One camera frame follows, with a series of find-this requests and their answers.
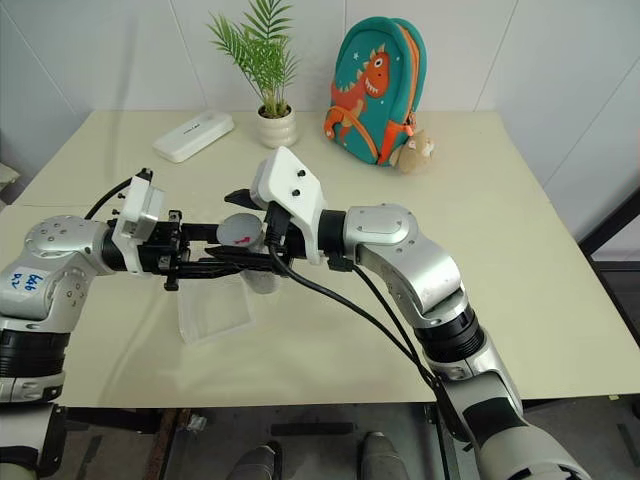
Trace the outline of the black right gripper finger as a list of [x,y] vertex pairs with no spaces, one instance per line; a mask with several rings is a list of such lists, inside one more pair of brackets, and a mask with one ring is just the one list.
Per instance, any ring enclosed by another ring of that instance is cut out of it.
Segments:
[[269,254],[257,253],[244,247],[216,246],[204,251],[218,265],[238,270],[276,270]]
[[249,189],[238,189],[224,197],[224,201],[247,209],[259,209],[260,206],[251,198]]

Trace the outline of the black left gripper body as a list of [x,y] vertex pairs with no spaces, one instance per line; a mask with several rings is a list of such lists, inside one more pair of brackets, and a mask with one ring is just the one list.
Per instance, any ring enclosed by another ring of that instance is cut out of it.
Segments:
[[182,212],[170,210],[168,220],[158,222],[149,238],[138,247],[142,270],[163,276],[166,291],[179,290],[179,273],[190,260],[189,241],[181,228]]

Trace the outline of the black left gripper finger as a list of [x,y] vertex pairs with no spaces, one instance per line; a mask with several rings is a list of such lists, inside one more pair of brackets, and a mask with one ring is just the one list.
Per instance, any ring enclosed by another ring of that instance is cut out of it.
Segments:
[[206,242],[219,244],[217,237],[218,224],[182,223],[181,236],[186,242]]
[[246,263],[216,259],[184,261],[176,264],[177,279],[215,279],[235,275],[248,269]]

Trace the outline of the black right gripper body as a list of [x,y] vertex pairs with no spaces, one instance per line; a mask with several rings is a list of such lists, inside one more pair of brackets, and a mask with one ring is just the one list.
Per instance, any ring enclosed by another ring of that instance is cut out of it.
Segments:
[[301,230],[292,223],[291,214],[276,202],[270,202],[265,216],[264,243],[286,259],[306,257],[305,241]]

